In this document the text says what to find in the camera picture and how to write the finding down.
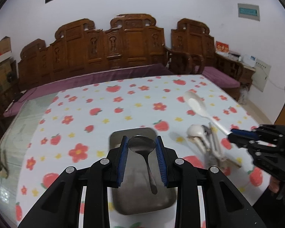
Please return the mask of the person's right hand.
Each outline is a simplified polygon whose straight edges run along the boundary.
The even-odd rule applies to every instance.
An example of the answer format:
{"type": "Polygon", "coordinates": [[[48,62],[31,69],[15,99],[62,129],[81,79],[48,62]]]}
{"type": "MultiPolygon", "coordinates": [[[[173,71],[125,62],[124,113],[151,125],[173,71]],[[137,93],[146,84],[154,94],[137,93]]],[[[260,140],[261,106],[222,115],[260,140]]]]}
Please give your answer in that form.
{"type": "Polygon", "coordinates": [[[278,193],[279,191],[279,180],[277,180],[274,177],[270,177],[270,182],[268,188],[273,192],[273,193],[278,193]]]}

